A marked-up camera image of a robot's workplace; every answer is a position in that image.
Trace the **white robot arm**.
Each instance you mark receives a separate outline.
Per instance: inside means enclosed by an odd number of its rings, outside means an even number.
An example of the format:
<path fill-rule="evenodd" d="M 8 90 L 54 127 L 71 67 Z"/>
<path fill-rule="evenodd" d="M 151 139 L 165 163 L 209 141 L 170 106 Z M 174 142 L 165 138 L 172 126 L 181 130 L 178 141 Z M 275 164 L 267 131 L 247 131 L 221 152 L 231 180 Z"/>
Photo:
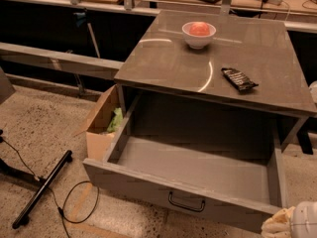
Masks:
<path fill-rule="evenodd" d="M 264 238 L 317 238 L 317 202 L 282 208 L 262 225 Z"/>

